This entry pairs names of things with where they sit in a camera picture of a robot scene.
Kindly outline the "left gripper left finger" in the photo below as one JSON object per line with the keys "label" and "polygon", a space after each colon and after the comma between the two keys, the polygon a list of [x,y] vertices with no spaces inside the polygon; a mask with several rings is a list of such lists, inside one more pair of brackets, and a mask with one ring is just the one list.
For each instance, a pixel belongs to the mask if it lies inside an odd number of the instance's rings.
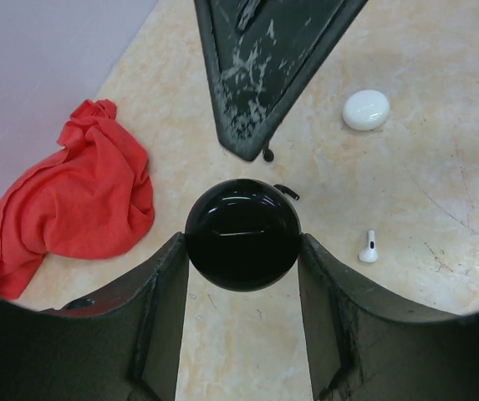
{"label": "left gripper left finger", "polygon": [[60,309],[0,298],[0,400],[172,400],[189,261],[182,234]]}

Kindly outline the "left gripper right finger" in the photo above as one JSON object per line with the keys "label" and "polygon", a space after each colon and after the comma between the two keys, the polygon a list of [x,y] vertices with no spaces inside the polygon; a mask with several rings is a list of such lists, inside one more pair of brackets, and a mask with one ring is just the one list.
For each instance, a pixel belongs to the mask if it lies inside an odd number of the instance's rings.
{"label": "left gripper right finger", "polygon": [[317,400],[479,400],[479,312],[404,298],[303,235],[299,296]]}

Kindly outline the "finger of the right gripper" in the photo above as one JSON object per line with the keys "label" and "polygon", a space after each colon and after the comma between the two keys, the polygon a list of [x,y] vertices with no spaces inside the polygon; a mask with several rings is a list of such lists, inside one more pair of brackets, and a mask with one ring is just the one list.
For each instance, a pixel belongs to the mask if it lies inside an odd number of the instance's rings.
{"label": "finger of the right gripper", "polygon": [[197,1],[219,143],[255,160],[366,3]]}

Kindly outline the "black earbud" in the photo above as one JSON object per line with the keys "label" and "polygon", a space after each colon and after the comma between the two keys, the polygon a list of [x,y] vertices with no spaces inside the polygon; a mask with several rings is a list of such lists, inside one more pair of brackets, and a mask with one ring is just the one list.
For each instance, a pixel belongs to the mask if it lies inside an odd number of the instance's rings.
{"label": "black earbud", "polygon": [[267,163],[272,163],[274,161],[274,153],[269,148],[269,145],[265,145],[262,149],[262,158]]}
{"label": "black earbud", "polygon": [[294,190],[291,190],[285,185],[276,184],[273,187],[280,190],[283,194],[288,195],[295,201],[298,201],[300,199],[300,195],[298,193],[296,193]]}

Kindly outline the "black earbud charging case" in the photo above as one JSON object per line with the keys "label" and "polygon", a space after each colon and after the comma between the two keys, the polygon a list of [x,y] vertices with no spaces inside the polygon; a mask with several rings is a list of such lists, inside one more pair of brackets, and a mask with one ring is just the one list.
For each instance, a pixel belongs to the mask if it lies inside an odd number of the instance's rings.
{"label": "black earbud charging case", "polygon": [[227,180],[207,190],[186,220],[192,265],[214,285],[253,292],[284,277],[298,259],[301,226],[278,188],[259,180]]}

